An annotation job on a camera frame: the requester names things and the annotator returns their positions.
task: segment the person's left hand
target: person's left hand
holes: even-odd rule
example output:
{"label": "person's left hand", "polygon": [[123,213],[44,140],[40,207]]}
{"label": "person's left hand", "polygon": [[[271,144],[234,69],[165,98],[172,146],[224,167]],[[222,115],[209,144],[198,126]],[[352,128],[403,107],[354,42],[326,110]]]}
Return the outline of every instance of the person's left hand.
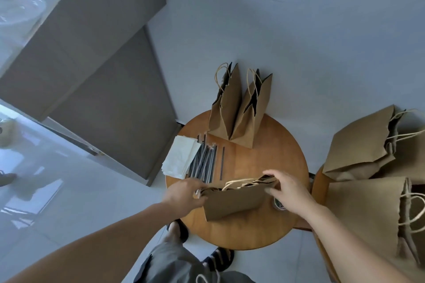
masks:
{"label": "person's left hand", "polygon": [[193,197],[193,194],[196,190],[205,187],[206,184],[199,179],[184,179],[168,187],[164,197],[162,198],[162,202],[167,204],[168,207],[173,210],[175,219],[182,218],[193,209],[204,205],[207,197],[204,196],[196,199]]}

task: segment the person's left arm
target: person's left arm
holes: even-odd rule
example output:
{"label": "person's left arm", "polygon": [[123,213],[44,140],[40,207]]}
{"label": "person's left arm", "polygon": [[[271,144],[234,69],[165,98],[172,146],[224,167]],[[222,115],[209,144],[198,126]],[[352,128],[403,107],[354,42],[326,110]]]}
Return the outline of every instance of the person's left arm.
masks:
{"label": "person's left arm", "polygon": [[120,283],[163,226],[204,205],[206,197],[193,197],[204,186],[194,178],[177,182],[162,202],[56,250],[6,283]]}

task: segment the forearm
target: forearm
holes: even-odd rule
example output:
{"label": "forearm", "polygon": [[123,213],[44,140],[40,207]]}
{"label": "forearm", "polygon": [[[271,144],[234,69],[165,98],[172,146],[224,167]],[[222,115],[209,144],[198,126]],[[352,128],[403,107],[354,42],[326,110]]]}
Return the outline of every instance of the forearm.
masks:
{"label": "forearm", "polygon": [[343,283],[410,282],[343,226],[328,208],[316,204],[305,219],[320,238]]}
{"label": "forearm", "polygon": [[47,255],[8,283],[120,283],[155,233],[174,220],[165,204],[154,204]]}

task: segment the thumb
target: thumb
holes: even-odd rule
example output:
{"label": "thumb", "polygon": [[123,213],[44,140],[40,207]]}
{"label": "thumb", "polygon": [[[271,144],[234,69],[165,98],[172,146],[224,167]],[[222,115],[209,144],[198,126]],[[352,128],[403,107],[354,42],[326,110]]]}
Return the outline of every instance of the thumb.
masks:
{"label": "thumb", "polygon": [[205,202],[207,201],[207,199],[208,199],[208,197],[206,197],[206,196],[202,196],[198,199],[194,199],[195,200],[194,201],[195,208],[202,207],[205,204]]}
{"label": "thumb", "polygon": [[280,190],[274,188],[264,188],[264,191],[277,199],[279,199],[279,196],[282,194]]}

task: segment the human hand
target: human hand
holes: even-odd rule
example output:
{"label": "human hand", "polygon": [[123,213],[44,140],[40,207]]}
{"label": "human hand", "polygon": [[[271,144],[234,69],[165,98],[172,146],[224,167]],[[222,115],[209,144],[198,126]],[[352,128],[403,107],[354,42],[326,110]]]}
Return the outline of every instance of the human hand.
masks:
{"label": "human hand", "polygon": [[205,187],[206,184],[199,179],[184,179],[168,187],[162,198],[162,203],[173,211],[174,219],[182,218],[193,209],[202,207],[205,204],[207,197],[204,196],[199,199],[193,197],[196,190]]}
{"label": "human hand", "polygon": [[301,184],[301,182],[288,173],[279,170],[264,170],[265,175],[274,175],[280,182],[280,190],[266,188],[266,193],[277,198],[284,207],[290,212],[305,218],[308,212],[313,209],[317,203]]}

